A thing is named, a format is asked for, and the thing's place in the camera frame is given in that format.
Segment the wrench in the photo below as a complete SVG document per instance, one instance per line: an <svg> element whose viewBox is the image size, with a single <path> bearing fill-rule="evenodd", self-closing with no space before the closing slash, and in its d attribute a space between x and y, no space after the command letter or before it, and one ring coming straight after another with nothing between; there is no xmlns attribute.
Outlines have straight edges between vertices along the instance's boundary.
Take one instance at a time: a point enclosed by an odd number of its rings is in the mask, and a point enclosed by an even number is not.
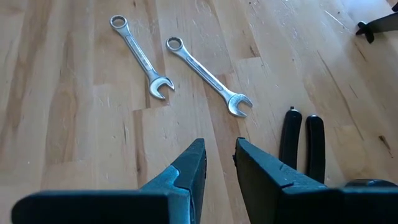
<svg viewBox="0 0 398 224"><path fill-rule="evenodd" d="M252 107L253 104L250 99L239 93L234 93L227 89L213 74L211 74L203 65L201 65L185 48L182 39L178 37L171 37L166 41L166 47L169 51L178 55L184 60L194 71L199 74L211 87L213 87L225 100L228 110L231 114L238 117L246 117L247 114L243 113L238 105L240 102Z"/></svg>
<svg viewBox="0 0 398 224"><path fill-rule="evenodd" d="M115 23L116 21L121 21L122 24L119 25ZM115 15L111 17L110 20L111 27L123 37L127 46L129 46L130 51L134 54L142 69L145 71L148 81L149 81L149 93L160 100L164 100L165 97L161 93L159 93L158 89L162 85L169 86L172 90L174 90L173 82L167 78L160 76L153 66L150 64L148 58L145 56L144 52L138 46L137 41L134 39L129 30L129 24L127 23L127 19L124 16Z"/></svg>

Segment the wrench handle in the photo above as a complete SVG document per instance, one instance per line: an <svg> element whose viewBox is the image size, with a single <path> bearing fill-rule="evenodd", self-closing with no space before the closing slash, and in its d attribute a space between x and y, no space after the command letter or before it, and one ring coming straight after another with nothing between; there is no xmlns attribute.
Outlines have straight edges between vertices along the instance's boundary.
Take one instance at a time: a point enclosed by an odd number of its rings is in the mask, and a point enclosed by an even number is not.
<svg viewBox="0 0 398 224"><path fill-rule="evenodd" d="M115 24L117 20L123 22L122 25L118 26ZM124 41L126 42L127 46L129 47L132 54L136 57L137 61L139 62L142 69L145 71L146 75L148 76L149 83L152 80L158 78L157 72L153 68L152 64L150 64L148 58L145 56L144 52L138 45L137 41L130 33L129 24L127 23L127 19L123 16L116 15L113 16L110 20L111 27L123 37Z"/></svg>
<svg viewBox="0 0 398 224"><path fill-rule="evenodd" d="M176 41L179 46L172 47L171 42ZM235 95L234 92L227 89L213 74L211 74L201 63L199 63L185 48L182 40L178 37L171 37L166 41L166 47L178 55L183 61L185 61L204 81L206 81L211 87L213 87L228 104L228 100Z"/></svg>

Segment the black plastic object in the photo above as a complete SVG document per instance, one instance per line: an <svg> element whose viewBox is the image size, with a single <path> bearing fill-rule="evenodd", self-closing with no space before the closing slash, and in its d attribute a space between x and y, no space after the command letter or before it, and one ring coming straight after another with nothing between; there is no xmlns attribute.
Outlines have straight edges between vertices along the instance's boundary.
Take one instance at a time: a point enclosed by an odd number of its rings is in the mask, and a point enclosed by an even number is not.
<svg viewBox="0 0 398 224"><path fill-rule="evenodd" d="M302 115L294 107L286 112L282 136L280 137L279 159L293 169L297 168L297 149Z"/></svg>
<svg viewBox="0 0 398 224"><path fill-rule="evenodd" d="M11 212L26 223L199 223L206 178L203 139L139 190L61 190L29 195Z"/></svg>
<svg viewBox="0 0 398 224"><path fill-rule="evenodd" d="M234 161L252 224L398 223L397 187L329 189L243 138Z"/></svg>
<svg viewBox="0 0 398 224"><path fill-rule="evenodd" d="M320 117L307 117L307 171L306 175L319 183L325 182L325 128Z"/></svg>
<svg viewBox="0 0 398 224"><path fill-rule="evenodd" d="M398 3L392 7L392 10L394 12L398 11ZM358 27L359 30L356 32L356 35L364 34L366 40L371 44L374 41L375 33L398 30L398 13L390 14L369 23L359 22Z"/></svg>
<svg viewBox="0 0 398 224"><path fill-rule="evenodd" d="M398 187L396 184L379 179L358 179L346 184L346 187Z"/></svg>

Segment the combination wrench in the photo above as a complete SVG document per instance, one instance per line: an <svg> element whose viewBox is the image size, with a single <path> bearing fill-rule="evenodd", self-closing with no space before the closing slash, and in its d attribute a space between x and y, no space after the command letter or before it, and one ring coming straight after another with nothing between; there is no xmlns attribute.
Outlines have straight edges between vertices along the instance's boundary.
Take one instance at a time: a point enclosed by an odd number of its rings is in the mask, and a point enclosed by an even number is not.
<svg viewBox="0 0 398 224"><path fill-rule="evenodd" d="M164 76L160 76L153 66L150 64L148 58L145 56L144 52L141 50L137 41L134 39L129 30L129 24L127 23L127 19L124 16L116 15L111 17L110 20L111 27L123 37L127 46L129 46L130 51L134 54L142 69L145 71L148 82L149 82L149 93L160 100L164 100L165 97L161 93L159 93L158 89L162 85L169 86L172 90L174 90L173 82Z"/></svg>
<svg viewBox="0 0 398 224"><path fill-rule="evenodd" d="M184 60L194 71L199 74L213 89L215 89L225 100L228 110L231 114L238 117L246 117L247 114L243 113L238 105L243 102L244 104L252 107L253 104L250 99L244 94L234 93L227 89L213 74L211 74L203 65L201 65L185 48L182 39L178 37L171 37L166 41L166 47L169 51L178 55Z"/></svg>

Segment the wood grain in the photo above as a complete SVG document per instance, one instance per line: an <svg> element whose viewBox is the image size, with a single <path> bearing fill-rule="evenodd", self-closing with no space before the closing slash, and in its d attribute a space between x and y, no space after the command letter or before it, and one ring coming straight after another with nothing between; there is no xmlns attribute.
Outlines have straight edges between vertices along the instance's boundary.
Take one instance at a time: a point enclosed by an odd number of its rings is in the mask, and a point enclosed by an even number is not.
<svg viewBox="0 0 398 224"><path fill-rule="evenodd" d="M203 223L249 223L232 161L238 136L277 156L285 112L325 122L326 184L398 183L398 32L373 44L356 24L394 1L0 0L0 223L43 189L138 189L205 138ZM150 96L109 18L122 14L156 70L173 80ZM246 119L165 40L252 99ZM305 169L305 131L298 169Z"/></svg>

